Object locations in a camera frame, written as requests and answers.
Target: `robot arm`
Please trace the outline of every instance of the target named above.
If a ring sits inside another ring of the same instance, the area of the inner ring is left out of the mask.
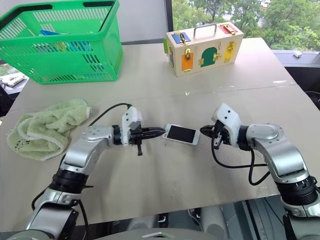
[[[142,155],[143,139],[161,136],[160,127],[141,127],[141,114],[131,106],[122,117],[122,128],[113,126],[90,126],[66,152],[51,184],[45,189],[26,227],[26,231],[12,239],[65,240],[78,217],[73,209],[79,204],[81,193],[97,164],[101,153],[116,145],[137,145]]]
[[[319,226],[320,194],[299,150],[288,141],[283,129],[270,123],[245,126],[238,114],[226,104],[222,104],[211,119],[215,125],[205,126],[200,131],[213,138],[214,149],[219,149],[223,142],[241,150],[254,149],[263,154],[287,211],[287,215],[283,218],[287,224],[286,233],[299,229],[299,234],[294,233],[293,236],[303,237],[310,233],[320,236],[319,230],[317,234],[314,233],[315,227],[312,231],[308,228],[293,227],[293,224],[301,225],[301,220],[304,224],[306,221],[312,221]]]

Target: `wooden box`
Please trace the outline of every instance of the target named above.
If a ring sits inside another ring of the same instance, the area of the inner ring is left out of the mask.
[[[167,32],[164,51],[177,77],[234,63],[244,37],[231,22]]]

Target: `phone screen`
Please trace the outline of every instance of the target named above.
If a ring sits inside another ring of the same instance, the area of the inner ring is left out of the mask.
[[[196,130],[172,125],[170,127],[167,138],[192,144],[192,142],[194,141],[195,133]]]

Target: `green plastic basket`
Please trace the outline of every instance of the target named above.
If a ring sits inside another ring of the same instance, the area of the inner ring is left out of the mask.
[[[118,0],[19,5],[0,19],[0,58],[40,84],[115,81],[118,8]]]

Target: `blue panel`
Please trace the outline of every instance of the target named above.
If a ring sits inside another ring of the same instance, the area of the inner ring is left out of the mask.
[[[180,32],[179,34],[171,34],[171,36],[174,39],[176,44],[180,43],[180,40],[181,40],[180,34],[184,35],[184,39],[186,42],[191,42],[190,38],[188,37],[188,35],[185,32]]]

